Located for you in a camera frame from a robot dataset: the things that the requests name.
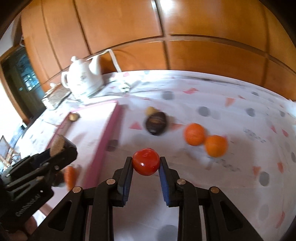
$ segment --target kettle lid knob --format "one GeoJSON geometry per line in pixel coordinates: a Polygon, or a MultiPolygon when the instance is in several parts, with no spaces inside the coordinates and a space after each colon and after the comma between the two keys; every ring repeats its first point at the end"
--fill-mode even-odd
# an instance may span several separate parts
{"type": "Polygon", "coordinates": [[[74,61],[76,61],[76,60],[78,60],[78,58],[77,58],[76,56],[73,56],[73,57],[71,58],[71,61],[72,61],[72,62],[74,62],[74,61]]]}

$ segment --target chair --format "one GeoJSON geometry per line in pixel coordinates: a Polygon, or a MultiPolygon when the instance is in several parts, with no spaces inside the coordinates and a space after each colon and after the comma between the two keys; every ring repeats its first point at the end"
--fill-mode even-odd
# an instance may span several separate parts
{"type": "Polygon", "coordinates": [[[16,152],[5,140],[4,136],[2,136],[0,139],[0,163],[2,163],[3,167],[0,167],[0,172],[6,170],[11,165],[14,165],[19,160],[20,153],[16,152]]]}

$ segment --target table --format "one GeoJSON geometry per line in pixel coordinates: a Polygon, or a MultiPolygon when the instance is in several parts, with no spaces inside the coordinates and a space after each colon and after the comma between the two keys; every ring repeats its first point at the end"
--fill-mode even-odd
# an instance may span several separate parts
{"type": "MultiPolygon", "coordinates": [[[[186,71],[133,71],[104,76],[107,86],[79,103],[70,96],[46,110],[20,143],[22,157],[41,152],[69,110],[106,100],[124,108],[120,129],[107,148],[100,181],[122,168],[127,156],[150,147],[197,187],[219,187],[264,240],[279,240],[296,215],[296,105],[262,87],[211,74],[186,71]],[[117,79],[133,87],[121,93],[117,79]],[[145,109],[170,116],[169,129],[152,136],[144,128],[145,109]],[[184,127],[203,125],[225,136],[228,152],[211,158],[203,146],[189,146],[184,127]]],[[[114,208],[115,240],[176,240],[178,208],[163,201],[158,173],[134,172],[129,200],[114,208]]]]}

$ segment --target black device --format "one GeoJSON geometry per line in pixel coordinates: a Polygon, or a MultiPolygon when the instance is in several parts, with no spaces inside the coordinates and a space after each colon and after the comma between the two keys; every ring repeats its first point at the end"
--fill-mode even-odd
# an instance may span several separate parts
{"type": "MultiPolygon", "coordinates": [[[[132,158],[123,168],[97,187],[74,187],[29,237],[29,241],[82,241],[85,237],[89,206],[92,206],[89,240],[113,241],[113,207],[124,207],[133,175],[132,158]]],[[[160,158],[159,176],[164,201],[179,207],[178,241],[201,241],[199,206],[203,206],[207,240],[263,241],[251,224],[217,187],[197,188],[180,179],[160,158]]]]}
{"type": "Polygon", "coordinates": [[[52,182],[57,172],[77,158],[76,146],[63,136],[59,153],[50,149],[27,156],[10,166],[0,178],[0,223],[15,232],[52,196],[52,182]]]}

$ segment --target finger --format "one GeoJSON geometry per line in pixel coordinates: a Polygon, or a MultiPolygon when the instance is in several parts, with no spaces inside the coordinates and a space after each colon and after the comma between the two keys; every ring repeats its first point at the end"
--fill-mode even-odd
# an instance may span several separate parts
{"type": "Polygon", "coordinates": [[[28,232],[28,234],[32,234],[37,228],[36,220],[33,216],[31,216],[26,222],[25,222],[25,230],[28,232]]]}
{"type": "Polygon", "coordinates": [[[26,241],[28,239],[27,235],[20,230],[17,230],[13,234],[8,234],[8,237],[11,241],[26,241]]]}

